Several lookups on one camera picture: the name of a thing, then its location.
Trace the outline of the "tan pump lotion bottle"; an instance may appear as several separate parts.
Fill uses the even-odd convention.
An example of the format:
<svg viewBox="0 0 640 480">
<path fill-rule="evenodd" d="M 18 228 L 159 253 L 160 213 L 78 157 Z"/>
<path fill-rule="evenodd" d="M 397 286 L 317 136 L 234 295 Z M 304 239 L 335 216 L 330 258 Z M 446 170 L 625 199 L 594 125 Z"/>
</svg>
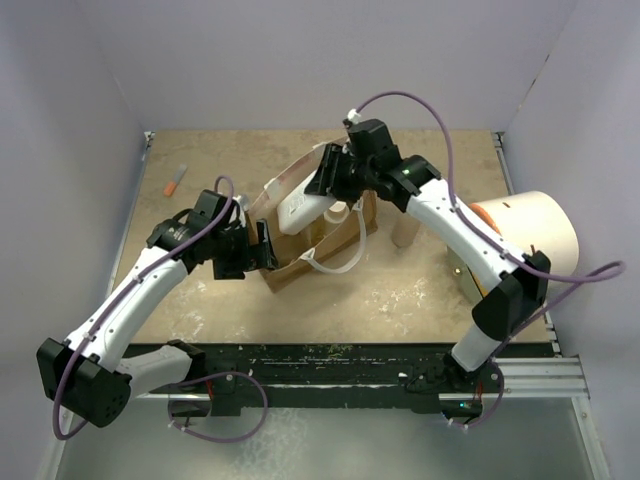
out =
<svg viewBox="0 0 640 480">
<path fill-rule="evenodd" d="M 398 248 L 406 248 L 414 243 L 421 223 L 408 213 L 400 213 L 391 233 L 391 240 Z"/>
</svg>

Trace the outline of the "brown burlap canvas bag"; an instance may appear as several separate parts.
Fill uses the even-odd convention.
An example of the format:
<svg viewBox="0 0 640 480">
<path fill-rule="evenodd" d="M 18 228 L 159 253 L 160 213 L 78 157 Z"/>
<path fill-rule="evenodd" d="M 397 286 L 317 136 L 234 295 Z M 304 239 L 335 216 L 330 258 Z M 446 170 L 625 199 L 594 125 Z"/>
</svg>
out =
<svg viewBox="0 0 640 480">
<path fill-rule="evenodd" d="M 299 185 L 307 185 L 315 174 L 326 143 L 321 142 L 299 157 L 278 175 L 272 177 L 253 201 L 249 217 L 256 222 L 265 219 L 279 267 L 261 269 L 268 288 L 277 293 L 313 270 L 324 274 L 344 274 L 357 265 L 364 255 L 367 236 L 377 230 L 376 197 L 363 194 L 339 225 L 328 224 L 323 214 L 296 235 L 280 232 L 277 206 Z"/>
</svg>

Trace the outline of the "cream round bottle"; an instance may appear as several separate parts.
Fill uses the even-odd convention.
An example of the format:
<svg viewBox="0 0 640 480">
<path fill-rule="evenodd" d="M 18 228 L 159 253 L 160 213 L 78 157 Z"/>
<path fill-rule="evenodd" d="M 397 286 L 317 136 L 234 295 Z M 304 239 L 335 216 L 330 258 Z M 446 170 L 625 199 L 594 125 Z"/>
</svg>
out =
<svg viewBox="0 0 640 480">
<path fill-rule="evenodd" d="M 350 209 L 345 202 L 336 201 L 323 214 L 325 221 L 330 225 L 343 223 L 350 214 Z"/>
</svg>

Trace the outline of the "white bottle with black cap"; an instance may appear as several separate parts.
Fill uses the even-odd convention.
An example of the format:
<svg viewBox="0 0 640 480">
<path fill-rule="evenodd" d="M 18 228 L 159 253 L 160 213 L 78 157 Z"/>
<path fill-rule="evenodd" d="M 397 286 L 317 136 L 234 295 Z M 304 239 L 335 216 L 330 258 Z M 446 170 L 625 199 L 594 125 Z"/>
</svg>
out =
<svg viewBox="0 0 640 480">
<path fill-rule="evenodd" d="M 305 185 L 299 185 L 277 206 L 278 226 L 281 233 L 286 235 L 300 233 L 335 203 L 332 197 L 307 194 L 305 188 Z"/>
</svg>

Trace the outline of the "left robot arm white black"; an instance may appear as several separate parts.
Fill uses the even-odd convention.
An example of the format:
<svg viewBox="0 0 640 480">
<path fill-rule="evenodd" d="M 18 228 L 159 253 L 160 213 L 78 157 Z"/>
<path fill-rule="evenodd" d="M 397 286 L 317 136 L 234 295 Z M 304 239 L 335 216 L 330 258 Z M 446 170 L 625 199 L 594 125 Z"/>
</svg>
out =
<svg viewBox="0 0 640 480">
<path fill-rule="evenodd" d="M 217 280 L 277 269 L 267 221 L 250 219 L 238 198 L 203 190 L 194 207 L 157 224 L 105 302 L 64 341 L 47 339 L 37 350 L 54 412 L 67 409 L 103 428 L 135 396 L 168 385 L 184 392 L 201 388 L 206 354 L 182 340 L 136 357 L 125 352 L 162 300 L 205 263 Z"/>
</svg>

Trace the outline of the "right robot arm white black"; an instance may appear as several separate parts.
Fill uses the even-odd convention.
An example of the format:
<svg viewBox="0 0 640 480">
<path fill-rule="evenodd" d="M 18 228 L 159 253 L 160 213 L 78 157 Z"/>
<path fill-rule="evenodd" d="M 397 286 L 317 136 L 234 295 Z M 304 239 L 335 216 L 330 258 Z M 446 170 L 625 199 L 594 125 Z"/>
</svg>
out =
<svg viewBox="0 0 640 480">
<path fill-rule="evenodd" d="M 346 132 L 344 144 L 325 145 L 305 192 L 354 204 L 372 191 L 434 231 L 470 268 L 486 294 L 444 369 L 452 389 L 467 391 L 479 381 L 479 368 L 543 306 L 551 261 L 494 231 L 450 193 L 447 180 L 424 157 L 402 157 L 384 122 L 366 120 Z"/>
</svg>

